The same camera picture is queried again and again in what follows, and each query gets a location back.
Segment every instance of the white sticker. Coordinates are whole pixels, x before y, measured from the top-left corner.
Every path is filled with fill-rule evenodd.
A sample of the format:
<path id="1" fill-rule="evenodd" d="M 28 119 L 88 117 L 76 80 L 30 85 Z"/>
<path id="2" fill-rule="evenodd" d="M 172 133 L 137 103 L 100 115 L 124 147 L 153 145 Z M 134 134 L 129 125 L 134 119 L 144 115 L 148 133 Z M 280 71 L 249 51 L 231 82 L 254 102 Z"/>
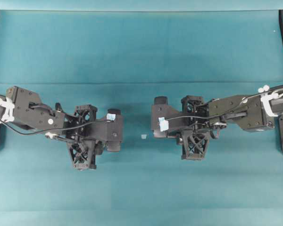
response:
<path id="1" fill-rule="evenodd" d="M 158 118 L 160 132 L 166 131 L 169 129 L 169 121 L 165 120 L 164 117 Z"/>
<path id="2" fill-rule="evenodd" d="M 107 114 L 107 120 L 112 120 L 112 121 L 114 121 L 114 120 L 115 120 L 115 117 L 116 117 L 115 114 L 110 114 L 110 113 Z"/>

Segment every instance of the table surface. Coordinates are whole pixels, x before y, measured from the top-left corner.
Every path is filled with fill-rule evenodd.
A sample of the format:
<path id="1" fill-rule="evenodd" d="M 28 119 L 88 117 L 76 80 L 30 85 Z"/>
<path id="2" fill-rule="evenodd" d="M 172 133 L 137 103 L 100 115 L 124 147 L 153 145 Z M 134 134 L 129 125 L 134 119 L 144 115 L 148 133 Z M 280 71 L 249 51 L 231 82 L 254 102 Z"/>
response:
<path id="1" fill-rule="evenodd" d="M 283 225 L 278 130 L 236 125 L 203 161 L 154 139 L 150 106 L 283 84 L 278 11 L 190 13 L 0 12 L 0 93 L 13 85 L 44 103 L 119 108 L 119 153 L 96 170 L 71 167 L 65 144 L 0 134 L 0 225 Z"/>

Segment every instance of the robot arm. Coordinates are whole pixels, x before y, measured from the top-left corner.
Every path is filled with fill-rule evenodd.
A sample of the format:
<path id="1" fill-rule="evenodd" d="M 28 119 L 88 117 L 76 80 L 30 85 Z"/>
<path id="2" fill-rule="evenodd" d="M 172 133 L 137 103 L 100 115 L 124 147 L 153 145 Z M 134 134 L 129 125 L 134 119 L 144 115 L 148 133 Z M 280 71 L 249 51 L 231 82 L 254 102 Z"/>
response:
<path id="1" fill-rule="evenodd" d="M 44 134 L 46 138 L 66 142 L 72 165 L 78 170 L 96 169 L 95 156 L 105 148 L 120 151 L 120 111 L 109 109 L 107 116 L 100 119 L 96 119 L 96 112 L 92 105 L 81 105 L 75 107 L 74 114 L 67 114 L 60 103 L 53 110 L 42 103 L 37 93 L 16 86 L 9 88 L 6 96 L 0 95 L 0 123 L 21 135 Z M 34 132 L 22 133 L 7 123 Z"/>
<path id="2" fill-rule="evenodd" d="M 203 97 L 186 96 L 182 111 L 156 97 L 151 110 L 151 129 L 156 138 L 174 138 L 182 146 L 182 159 L 202 160 L 209 139 L 217 139 L 228 123 L 247 132 L 273 129 L 274 118 L 283 114 L 283 86 L 260 88 L 255 95 L 236 95 L 204 103 Z"/>

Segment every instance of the black cable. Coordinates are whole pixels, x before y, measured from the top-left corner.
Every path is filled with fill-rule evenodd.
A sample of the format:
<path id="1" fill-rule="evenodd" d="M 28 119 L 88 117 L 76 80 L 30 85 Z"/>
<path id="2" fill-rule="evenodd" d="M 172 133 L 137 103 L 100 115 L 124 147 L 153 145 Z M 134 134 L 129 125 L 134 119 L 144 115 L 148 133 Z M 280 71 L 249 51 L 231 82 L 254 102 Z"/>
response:
<path id="1" fill-rule="evenodd" d="M 81 127 L 84 127 L 84 126 L 87 126 L 87 125 L 90 125 L 90 124 L 93 124 L 93 123 L 98 123 L 98 122 L 111 122 L 111 120 L 103 120 L 103 121 L 90 121 L 90 122 L 87 122 L 87 123 L 84 123 L 82 125 L 78 125 L 78 126 L 73 126 L 73 127 L 69 127 L 69 128 L 58 128 L 58 129 L 44 129 L 44 130 L 39 130 L 37 132 L 33 132 L 33 133 L 22 133 L 16 129 L 14 129 L 13 127 L 11 127 L 10 125 L 8 125 L 6 122 L 2 121 L 0 119 L 0 122 L 6 126 L 7 128 L 9 128 L 10 130 L 16 132 L 17 134 L 20 134 L 20 135 L 24 135 L 24 136 L 30 136 L 30 135 L 36 135 L 36 134 L 41 134 L 41 133 L 44 133 L 44 132 L 51 132 L 51 131 L 65 131 L 65 130 L 71 130 L 71 129 L 78 129 L 78 128 L 81 128 Z"/>

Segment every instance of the teal cloth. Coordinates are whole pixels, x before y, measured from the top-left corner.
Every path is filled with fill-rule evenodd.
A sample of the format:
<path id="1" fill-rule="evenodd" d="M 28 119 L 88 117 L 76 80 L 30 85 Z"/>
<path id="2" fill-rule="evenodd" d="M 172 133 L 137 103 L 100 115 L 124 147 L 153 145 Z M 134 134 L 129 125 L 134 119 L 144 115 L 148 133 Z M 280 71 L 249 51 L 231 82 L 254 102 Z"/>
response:
<path id="1" fill-rule="evenodd" d="M 283 0 L 0 0 L 1 10 L 238 11 L 283 9 Z"/>
<path id="2" fill-rule="evenodd" d="M 122 150 L 92 171 L 74 170 L 64 143 L 2 127 L 0 225 L 283 225 L 277 130 L 229 125 L 203 161 L 150 130 L 156 96 L 179 110 L 186 95 L 283 84 L 277 14 L 2 11 L 1 94 L 17 85 L 69 113 L 92 104 L 125 120 Z"/>

